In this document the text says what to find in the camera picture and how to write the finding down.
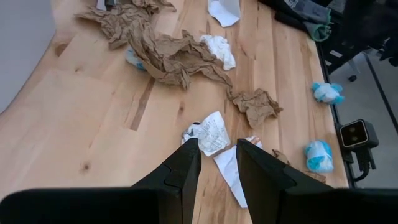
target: floor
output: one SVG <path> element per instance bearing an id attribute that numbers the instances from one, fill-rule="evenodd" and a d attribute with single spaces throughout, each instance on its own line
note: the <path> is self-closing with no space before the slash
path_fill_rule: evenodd
<path id="1" fill-rule="evenodd" d="M 391 66 L 387 60 L 380 62 L 374 55 L 369 55 L 369 59 L 395 117 L 398 118 L 398 68 Z M 364 55 L 357 55 L 354 61 L 360 71 L 355 82 L 347 80 L 350 75 L 356 74 L 348 64 L 334 71 L 330 78 L 331 82 L 343 86 L 343 94 L 346 97 L 345 102 L 337 107 L 341 123 L 365 119 L 373 124 L 379 138 L 379 146 L 372 149 L 377 169 L 371 170 L 369 175 L 359 181 L 357 185 L 358 187 L 398 188 L 398 176 L 396 175 L 396 170 L 398 170 L 397 132 Z M 353 168 L 356 176 L 359 176 L 360 171 L 356 163 Z"/>

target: crumpled tissue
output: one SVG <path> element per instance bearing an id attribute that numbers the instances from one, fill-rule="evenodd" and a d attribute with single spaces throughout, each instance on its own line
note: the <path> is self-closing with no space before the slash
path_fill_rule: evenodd
<path id="1" fill-rule="evenodd" d="M 344 101 L 344 97 L 340 96 L 343 87 L 339 84 L 330 83 L 314 83 L 312 85 L 313 95 L 318 102 L 328 104 L 339 104 Z"/>
<path id="2" fill-rule="evenodd" d="M 248 137 L 246 140 L 262 149 L 262 143 L 257 136 Z M 231 188 L 231 191 L 239 205 L 242 208 L 247 208 L 248 205 L 244 198 L 241 180 L 239 179 L 238 161 L 236 160 L 236 146 L 233 146 L 231 149 L 225 150 L 215 156 L 214 161 L 216 162 L 221 175 L 224 177 L 224 180 Z"/>
<path id="3" fill-rule="evenodd" d="M 97 0 L 97 9 L 106 11 L 105 0 Z"/>
<path id="4" fill-rule="evenodd" d="M 305 149 L 307 156 L 307 167 L 312 172 L 333 171 L 333 158 L 331 149 L 325 141 L 313 141 Z"/>
<path id="5" fill-rule="evenodd" d="M 193 123 L 182 133 L 181 144 L 190 138 L 198 138 L 199 149 L 211 156 L 231 144 L 221 113 L 216 111 L 202 123 Z"/>
<path id="6" fill-rule="evenodd" d="M 209 51 L 224 62 L 223 69 L 231 70 L 236 67 L 234 55 L 231 53 L 231 47 L 228 40 L 222 36 L 203 35 L 200 37 L 200 42 L 204 42 Z"/>
<path id="7" fill-rule="evenodd" d="M 241 17 L 239 0 L 208 0 L 207 8 L 222 27 L 233 25 Z"/>
<path id="8" fill-rule="evenodd" d="M 141 60 L 137 57 L 135 51 L 132 47 L 127 48 L 126 50 L 126 60 L 137 67 L 139 70 L 145 70 L 144 65 L 142 64 Z"/>

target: gray cloth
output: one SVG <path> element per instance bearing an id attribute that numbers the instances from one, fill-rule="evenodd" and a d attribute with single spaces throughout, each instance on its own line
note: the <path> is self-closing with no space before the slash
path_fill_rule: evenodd
<path id="1" fill-rule="evenodd" d="M 316 42 L 326 40 L 331 33 L 330 27 L 323 24 L 314 24 L 307 21 L 303 22 L 303 24 L 307 28 L 310 37 Z"/>
<path id="2" fill-rule="evenodd" d="M 284 0 L 300 17 L 315 24 L 330 23 L 330 9 L 311 2 L 311 0 Z"/>

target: white napkin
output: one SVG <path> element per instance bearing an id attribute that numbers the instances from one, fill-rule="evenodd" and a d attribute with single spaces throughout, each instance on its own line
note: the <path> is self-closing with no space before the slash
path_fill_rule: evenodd
<path id="1" fill-rule="evenodd" d="M 209 115 L 202 123 L 189 126 L 182 133 L 181 144 L 184 144 L 190 138 L 198 138 L 199 149 L 206 156 L 211 156 L 231 144 L 223 117 L 219 111 Z"/>
<path id="2" fill-rule="evenodd" d="M 106 11 L 105 0 L 97 0 L 97 9 Z"/>
<path id="3" fill-rule="evenodd" d="M 246 138 L 246 140 L 252 141 L 254 138 L 256 137 L 251 136 Z M 261 141 L 259 141 L 256 146 L 262 149 Z M 246 199 L 244 198 L 241 180 L 239 179 L 238 161 L 236 160 L 236 146 L 233 146 L 231 149 L 222 152 L 218 156 L 215 156 L 214 161 L 216 162 L 221 175 L 231 188 L 231 191 L 239 205 L 242 208 L 247 208 L 248 205 L 246 203 Z"/>
<path id="4" fill-rule="evenodd" d="M 228 40 L 222 36 L 203 35 L 200 42 L 206 43 L 210 52 L 224 62 L 224 70 L 231 70 L 236 67 L 234 55 L 231 53 L 231 47 Z"/>
<path id="5" fill-rule="evenodd" d="M 207 8 L 222 27 L 233 25 L 241 17 L 239 0 L 208 0 Z"/>

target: trash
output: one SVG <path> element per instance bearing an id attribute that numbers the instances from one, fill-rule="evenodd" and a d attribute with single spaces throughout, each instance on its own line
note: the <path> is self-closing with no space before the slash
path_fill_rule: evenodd
<path id="1" fill-rule="evenodd" d="M 219 111 L 209 115 L 202 123 L 193 123 L 182 133 L 181 144 L 190 138 L 198 138 L 199 149 L 211 156 L 231 144 Z"/>
<path id="2" fill-rule="evenodd" d="M 133 0 L 131 4 L 117 4 L 109 12 L 89 7 L 88 11 L 76 16 L 99 22 L 109 38 L 110 49 L 128 42 L 144 68 L 159 82 L 187 90 L 190 76 L 202 72 L 209 79 L 225 84 L 228 99 L 239 107 L 240 112 L 246 113 L 252 128 L 267 116 L 282 111 L 262 89 L 233 94 L 232 81 L 222 71 L 222 61 L 210 53 L 205 43 L 195 41 L 188 31 L 182 30 L 181 39 L 165 34 L 156 39 L 150 20 L 164 7 L 175 10 L 165 0 Z"/>
<path id="3" fill-rule="evenodd" d="M 97 9 L 106 11 L 105 0 L 97 0 Z"/>
<path id="4" fill-rule="evenodd" d="M 318 102 L 324 102 L 331 105 L 339 104 L 344 101 L 344 97 L 340 96 L 343 87 L 339 84 L 330 83 L 314 83 L 312 85 L 313 96 Z"/>
<path id="5" fill-rule="evenodd" d="M 129 47 L 126 50 L 126 60 L 134 65 L 135 67 L 137 67 L 139 70 L 145 70 L 143 64 L 141 63 L 141 61 L 139 60 L 139 58 L 137 58 L 136 53 L 134 52 L 134 50 Z"/>
<path id="6" fill-rule="evenodd" d="M 239 0 L 208 0 L 207 8 L 222 27 L 233 25 L 241 17 Z"/>
<path id="7" fill-rule="evenodd" d="M 206 43 L 210 52 L 223 61 L 223 69 L 231 70 L 236 67 L 234 55 L 231 53 L 231 47 L 227 39 L 222 36 L 203 35 L 200 37 L 200 42 Z"/>
<path id="8" fill-rule="evenodd" d="M 333 171 L 331 149 L 325 141 L 313 141 L 304 150 L 307 156 L 307 167 L 312 172 Z"/>
<path id="9" fill-rule="evenodd" d="M 259 126 L 268 116 L 278 116 L 283 108 L 274 101 L 268 92 L 258 88 L 254 93 L 238 93 L 230 100 L 238 106 L 239 111 L 246 113 L 249 125 L 252 128 Z"/>
<path id="10" fill-rule="evenodd" d="M 286 163 L 287 165 L 292 166 L 292 165 L 290 165 L 290 162 L 287 160 L 287 157 L 285 156 L 285 154 L 279 152 L 278 150 L 273 149 L 272 155 L 275 158 L 277 158 L 278 160 Z M 322 182 L 324 184 L 326 183 L 326 177 L 324 175 L 317 174 L 317 173 L 311 172 L 309 170 L 303 170 L 303 169 L 298 169 L 298 168 L 296 168 L 296 169 L 299 170 L 300 172 L 314 178 L 315 180 L 317 180 L 319 182 Z"/>
<path id="11" fill-rule="evenodd" d="M 262 149 L 262 143 L 257 136 L 248 137 L 246 140 Z M 221 175 L 224 177 L 224 180 L 231 188 L 231 191 L 239 205 L 242 208 L 247 208 L 248 205 L 244 198 L 241 181 L 239 179 L 238 161 L 236 160 L 236 146 L 233 146 L 231 149 L 225 150 L 215 156 L 214 161 L 216 162 Z"/>

